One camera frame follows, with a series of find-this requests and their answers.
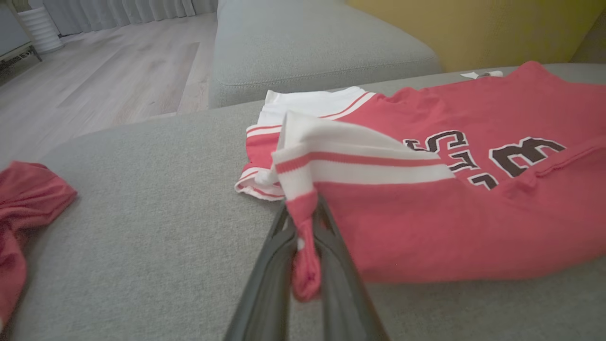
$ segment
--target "folded clothing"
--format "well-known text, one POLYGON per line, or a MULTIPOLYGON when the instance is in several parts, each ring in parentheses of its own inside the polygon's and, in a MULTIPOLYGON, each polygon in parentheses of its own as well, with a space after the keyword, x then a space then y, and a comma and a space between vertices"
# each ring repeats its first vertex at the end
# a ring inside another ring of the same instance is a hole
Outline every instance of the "folded clothing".
POLYGON ((320 287, 312 232, 318 194, 371 282, 529 279, 606 253, 606 137, 552 155, 490 192, 457 179, 434 153, 295 113, 272 157, 304 245, 293 266, 299 300, 320 287))
POLYGON ((522 279, 603 254, 606 86, 527 62, 502 78, 322 99, 326 110, 301 94, 268 96, 236 183, 286 198, 297 217, 300 299, 319 286, 305 227, 316 193, 366 280, 522 279))
POLYGON ((50 224, 76 191, 38 163, 12 162, 0 172, 0 333, 25 283, 21 252, 33 228, 50 224))

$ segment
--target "red jersey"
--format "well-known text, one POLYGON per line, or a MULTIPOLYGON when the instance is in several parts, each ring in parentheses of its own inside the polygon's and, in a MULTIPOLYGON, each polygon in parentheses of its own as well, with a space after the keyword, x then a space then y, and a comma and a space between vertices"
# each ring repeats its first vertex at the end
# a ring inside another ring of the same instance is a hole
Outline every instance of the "red jersey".
POLYGON ((606 251, 606 87, 528 62, 505 78, 392 97, 348 91, 358 97, 340 111, 307 113, 324 119, 288 114, 247 132, 251 163, 236 189, 286 196, 306 242, 300 299, 319 288, 318 192, 367 280, 524 279, 606 251))

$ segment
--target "laminate flooring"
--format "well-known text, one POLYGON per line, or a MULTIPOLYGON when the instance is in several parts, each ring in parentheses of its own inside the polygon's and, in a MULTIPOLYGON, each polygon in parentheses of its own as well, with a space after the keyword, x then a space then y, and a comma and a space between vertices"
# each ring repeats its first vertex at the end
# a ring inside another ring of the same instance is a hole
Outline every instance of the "laminate flooring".
POLYGON ((0 86, 0 169, 90 132, 207 109, 216 28, 211 13, 61 38, 0 86))

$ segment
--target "gray sofa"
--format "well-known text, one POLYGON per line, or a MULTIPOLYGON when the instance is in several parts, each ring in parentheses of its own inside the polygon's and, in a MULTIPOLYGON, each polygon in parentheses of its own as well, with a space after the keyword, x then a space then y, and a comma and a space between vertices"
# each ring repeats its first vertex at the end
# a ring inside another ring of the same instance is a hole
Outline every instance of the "gray sofa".
MULTIPOLYGON (((547 69, 606 84, 606 65, 547 69)), ((362 87, 391 95, 463 80, 362 87)), ((29 246, 10 340, 220 340, 278 208, 233 190, 261 107, 121 126, 44 157, 79 197, 29 246)), ((523 282, 368 285, 391 339, 412 341, 604 340, 605 288, 606 258, 523 282)), ((319 302, 290 311, 290 340, 322 339, 319 302)))
POLYGON ((208 105, 440 73, 435 53, 344 0, 220 0, 208 105))

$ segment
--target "white curtain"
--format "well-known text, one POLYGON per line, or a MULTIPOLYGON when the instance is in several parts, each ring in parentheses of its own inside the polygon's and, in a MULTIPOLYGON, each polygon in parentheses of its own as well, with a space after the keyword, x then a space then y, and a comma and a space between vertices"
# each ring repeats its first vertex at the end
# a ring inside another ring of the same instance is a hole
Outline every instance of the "white curtain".
POLYGON ((62 35, 215 12, 217 0, 43 0, 62 35))

